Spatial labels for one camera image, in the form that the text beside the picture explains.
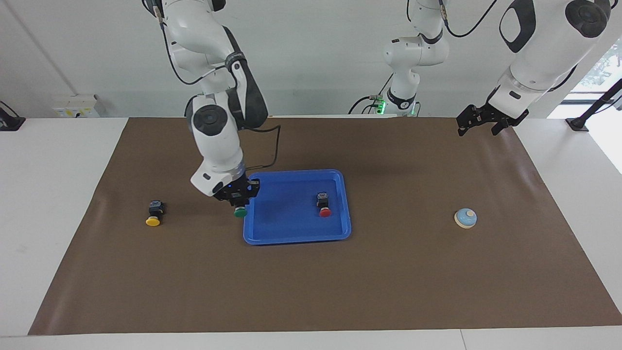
blue tray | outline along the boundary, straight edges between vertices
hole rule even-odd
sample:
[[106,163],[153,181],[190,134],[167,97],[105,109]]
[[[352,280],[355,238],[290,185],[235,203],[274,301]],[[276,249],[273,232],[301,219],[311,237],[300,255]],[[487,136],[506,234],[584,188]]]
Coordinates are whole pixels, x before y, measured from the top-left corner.
[[[256,173],[261,189],[247,206],[244,240],[252,245],[342,240],[352,224],[343,175],[337,170]],[[317,194],[328,193],[330,217],[320,217]]]

white robotic arm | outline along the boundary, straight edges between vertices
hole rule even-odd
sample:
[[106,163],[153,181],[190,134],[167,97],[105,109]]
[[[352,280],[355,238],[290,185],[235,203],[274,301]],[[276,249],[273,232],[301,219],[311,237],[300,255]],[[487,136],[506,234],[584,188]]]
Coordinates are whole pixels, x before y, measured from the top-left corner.
[[419,35],[394,39],[384,49],[384,60],[393,69],[393,82],[387,91],[385,113],[411,114],[419,87],[415,67],[441,64],[449,55],[449,43],[443,36],[443,18],[439,0],[414,0],[410,3],[412,24]]
[[246,177],[238,131],[260,127],[268,112],[233,34],[213,18],[212,12],[222,9],[225,0],[145,1],[162,31],[169,33],[174,69],[198,76],[203,90],[185,111],[203,156],[191,182],[205,195],[228,201],[236,216],[243,217],[249,199],[257,196],[259,181]]
[[611,5],[609,0],[562,1],[554,12],[536,19],[534,0],[515,0],[504,18],[511,10],[516,13],[520,33],[510,41],[501,26],[499,31],[517,55],[486,104],[481,108],[470,105],[458,116],[460,136],[485,123],[496,123],[494,135],[520,124],[529,114],[529,106],[554,90],[552,87],[572,74],[573,67],[592,50],[606,28]]

light blue round toy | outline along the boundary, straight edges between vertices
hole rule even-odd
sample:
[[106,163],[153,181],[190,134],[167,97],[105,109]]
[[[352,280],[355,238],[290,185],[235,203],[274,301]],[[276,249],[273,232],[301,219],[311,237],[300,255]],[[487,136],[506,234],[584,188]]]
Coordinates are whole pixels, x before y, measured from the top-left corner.
[[453,216],[453,219],[456,220],[456,224],[463,229],[470,229],[477,223],[477,214],[469,208],[464,208],[458,210]]

table surface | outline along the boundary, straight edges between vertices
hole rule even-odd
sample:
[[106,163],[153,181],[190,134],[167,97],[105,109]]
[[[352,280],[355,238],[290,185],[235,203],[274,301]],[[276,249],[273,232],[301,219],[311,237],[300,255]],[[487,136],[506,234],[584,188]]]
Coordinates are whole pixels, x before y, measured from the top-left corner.
[[[0,349],[620,349],[622,326],[27,337],[126,122],[32,119],[0,134]],[[622,310],[622,175],[564,121],[526,120],[516,131]]]

white electrical box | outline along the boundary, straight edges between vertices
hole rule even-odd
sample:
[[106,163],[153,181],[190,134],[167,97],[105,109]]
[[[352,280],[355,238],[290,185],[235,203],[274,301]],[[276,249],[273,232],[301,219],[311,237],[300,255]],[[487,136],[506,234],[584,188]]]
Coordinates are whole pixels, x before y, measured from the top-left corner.
[[56,96],[52,108],[61,118],[99,118],[105,111],[94,95]]

